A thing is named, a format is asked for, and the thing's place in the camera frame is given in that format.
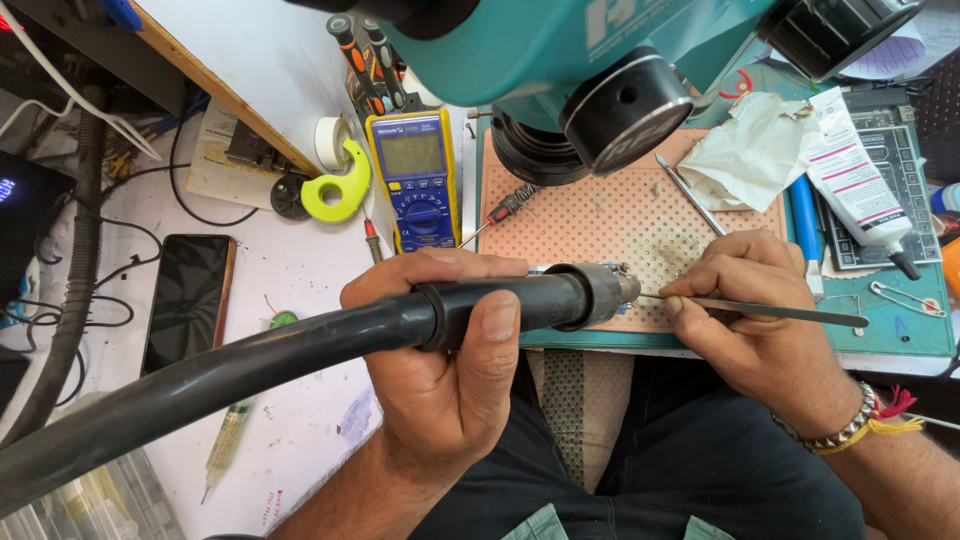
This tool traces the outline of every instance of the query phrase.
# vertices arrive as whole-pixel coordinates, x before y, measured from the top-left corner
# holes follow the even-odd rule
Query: flexible hose
[[[98,109],[106,105],[107,97],[107,92],[97,86],[84,88],[84,98]],[[3,443],[0,443],[0,449],[9,447],[47,423],[67,376],[70,375],[73,358],[80,348],[86,316],[90,312],[93,286],[97,282],[101,232],[96,216],[90,215],[84,207],[98,213],[100,211],[101,163],[104,158],[106,126],[104,120],[86,110],[81,113],[80,134],[77,139],[80,165],[77,168],[75,190],[75,196],[81,204],[77,207],[77,216],[73,221],[73,255],[70,259],[63,314],[34,391],[4,437]]]
[[[0,519],[230,404],[352,358],[425,343],[435,327],[430,301],[407,294],[304,319],[165,367],[0,451]]]

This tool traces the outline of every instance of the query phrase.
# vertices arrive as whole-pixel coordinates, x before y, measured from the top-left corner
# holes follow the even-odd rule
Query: white cable
[[[23,110],[28,108],[30,105],[39,105],[41,109],[46,110],[47,112],[53,114],[54,116],[63,118],[64,116],[70,113],[70,110],[73,109],[73,104],[75,103],[77,102],[74,101],[73,98],[70,98],[70,101],[66,102],[66,109],[64,109],[63,112],[56,112],[55,110],[52,110],[46,105],[43,105],[42,103],[38,102],[36,99],[27,100],[21,103],[20,107],[17,107],[16,110],[13,112],[13,114],[10,115],[10,118],[7,119],[7,122],[4,123],[3,127],[0,127],[0,136],[3,136],[3,134],[7,132],[7,129],[9,129],[10,126],[13,125],[13,121],[16,120],[16,117],[19,116],[20,113],[23,112]]]
[[[952,423],[950,423],[950,422],[944,422],[943,420],[937,420],[936,418],[930,418],[930,417],[928,417],[928,416],[921,416],[921,415],[919,415],[919,414],[913,414],[913,413],[910,413],[910,412],[903,412],[903,413],[901,413],[901,414],[902,414],[903,416],[907,416],[907,417],[909,417],[909,418],[920,418],[921,420],[923,420],[923,421],[925,421],[925,422],[929,422],[930,424],[936,424],[937,426],[943,426],[944,428],[950,428],[950,429],[952,429],[952,430],[960,430],[960,426],[957,426],[956,424],[952,424]]]
[[[86,101],[84,97],[73,88],[73,86],[67,83],[66,79],[64,79],[59,71],[57,71],[56,67],[54,67],[54,65],[47,60],[47,57],[43,56],[43,53],[36,48],[36,44],[34,44],[34,41],[30,39],[30,36],[27,36],[27,33],[20,28],[20,24],[17,22],[16,18],[13,17],[13,13],[10,12],[10,10],[7,8],[7,5],[2,1],[0,1],[0,15],[3,15],[3,18],[6,19],[7,24],[9,24],[11,30],[13,30],[13,33],[16,34],[18,39],[20,39],[20,42],[23,43],[23,46],[30,51],[30,54],[34,55],[34,58],[40,65],[43,66],[43,69],[50,74],[50,77],[52,77],[61,88],[63,88],[63,91],[70,94],[70,97],[76,100],[81,107],[89,111],[94,116],[105,120],[114,130],[116,130],[118,134],[126,137],[130,142],[133,143],[133,146],[139,148],[141,152],[144,152],[155,160],[163,159],[163,157],[156,150],[154,150],[154,147],[147,142],[147,139],[143,138],[143,135],[141,135],[133,126],[131,126],[127,120],[124,120],[115,114],[106,114],[105,112],[97,109],[91,105],[90,102]]]

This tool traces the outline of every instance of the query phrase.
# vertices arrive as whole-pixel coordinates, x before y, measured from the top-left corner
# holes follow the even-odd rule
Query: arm
[[[410,292],[418,282],[524,276],[525,260],[421,249],[376,264],[344,287],[343,307]],[[271,539],[406,538],[507,424],[519,354],[519,300],[480,299],[456,356],[401,349],[365,358],[383,408],[377,429]]]
[[[686,296],[719,290],[741,302],[814,308],[800,249],[771,233],[718,238],[685,275],[664,287],[677,336],[740,393],[762,404],[802,438],[842,430],[862,405],[821,325],[744,314],[725,327]],[[899,419],[885,422],[899,422]],[[960,534],[960,463],[918,432],[870,432],[824,456],[892,539]]]
[[[270,538],[406,538],[447,489],[391,470],[378,429]]]

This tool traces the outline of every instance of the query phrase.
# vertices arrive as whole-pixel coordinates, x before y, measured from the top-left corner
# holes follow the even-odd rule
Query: white tape roll
[[[408,94],[419,92],[420,102],[427,107],[439,107],[444,104],[444,100],[430,93],[430,90],[420,83],[420,79],[410,67],[407,67],[406,74],[403,76],[403,89]]]
[[[330,170],[347,168],[347,151],[344,141],[350,138],[350,126],[340,117],[326,116],[317,122],[314,141],[320,164]]]

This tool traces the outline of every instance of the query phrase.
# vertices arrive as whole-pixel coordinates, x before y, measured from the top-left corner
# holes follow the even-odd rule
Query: hand
[[[410,292],[419,282],[525,276],[527,269],[518,258],[425,248],[376,264],[344,287],[340,304],[361,306]],[[480,299],[455,356],[412,348],[366,356],[383,407],[378,444],[395,474],[420,486],[449,488],[492,450],[510,411],[519,308],[507,290]]]
[[[766,230],[717,238],[660,290],[677,337],[735,390],[770,408],[803,438],[831,435],[862,405],[819,323],[744,313],[729,327],[685,296],[719,290],[739,302],[814,309],[795,244]]]

